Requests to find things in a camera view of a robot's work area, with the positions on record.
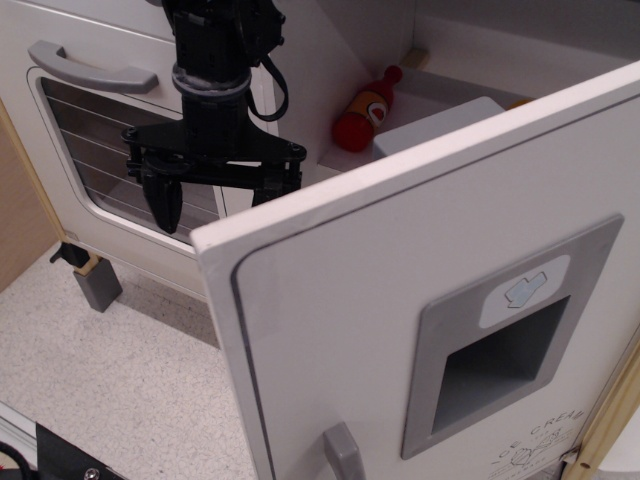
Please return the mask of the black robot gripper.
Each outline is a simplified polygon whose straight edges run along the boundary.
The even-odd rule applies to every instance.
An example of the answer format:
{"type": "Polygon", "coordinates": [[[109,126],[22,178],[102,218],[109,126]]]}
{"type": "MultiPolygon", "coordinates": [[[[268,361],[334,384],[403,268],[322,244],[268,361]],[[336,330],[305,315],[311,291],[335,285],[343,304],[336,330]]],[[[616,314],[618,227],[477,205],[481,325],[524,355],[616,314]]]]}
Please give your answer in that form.
{"type": "Polygon", "coordinates": [[[180,182],[252,189],[252,207],[301,188],[306,149],[256,126],[244,96],[221,103],[185,97],[182,106],[180,120],[122,132],[130,148],[128,174],[142,180],[161,230],[177,230],[180,182]]]}

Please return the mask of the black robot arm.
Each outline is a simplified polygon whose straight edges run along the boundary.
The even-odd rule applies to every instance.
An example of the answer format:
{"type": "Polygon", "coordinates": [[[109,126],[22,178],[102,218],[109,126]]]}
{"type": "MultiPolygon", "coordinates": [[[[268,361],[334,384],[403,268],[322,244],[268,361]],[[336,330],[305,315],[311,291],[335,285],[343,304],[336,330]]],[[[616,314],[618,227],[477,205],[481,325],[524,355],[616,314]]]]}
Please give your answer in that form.
{"type": "Polygon", "coordinates": [[[303,146],[268,134],[250,90],[252,69],[263,66],[287,88],[270,52],[283,44],[284,15],[270,1],[165,1],[175,36],[172,81],[182,118],[130,127],[127,169],[143,189],[160,229],[176,231],[182,186],[247,189],[254,205],[301,187],[303,146]]]}

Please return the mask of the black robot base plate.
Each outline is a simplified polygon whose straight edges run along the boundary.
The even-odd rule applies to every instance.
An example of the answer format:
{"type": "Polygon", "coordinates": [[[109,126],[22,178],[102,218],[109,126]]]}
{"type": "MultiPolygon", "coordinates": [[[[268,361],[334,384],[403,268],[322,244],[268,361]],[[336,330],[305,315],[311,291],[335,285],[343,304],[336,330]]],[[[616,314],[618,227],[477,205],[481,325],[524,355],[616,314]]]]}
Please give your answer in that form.
{"type": "Polygon", "coordinates": [[[37,470],[40,479],[122,480],[110,466],[36,424],[37,470]]]}

